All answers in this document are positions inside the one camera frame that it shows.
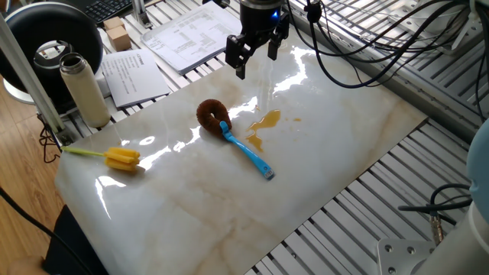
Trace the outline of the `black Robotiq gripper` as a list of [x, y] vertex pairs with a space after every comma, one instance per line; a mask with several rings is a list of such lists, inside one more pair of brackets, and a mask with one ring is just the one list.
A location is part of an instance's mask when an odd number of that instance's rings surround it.
[[264, 44], [264, 37], [256, 33], [273, 30], [267, 55], [272, 60], [277, 59], [278, 49], [282, 41], [288, 38], [290, 29], [290, 14], [280, 15], [280, 10], [280, 4], [240, 4], [241, 34], [229, 35], [225, 50], [225, 62], [235, 69], [238, 78], [245, 78], [247, 61]]

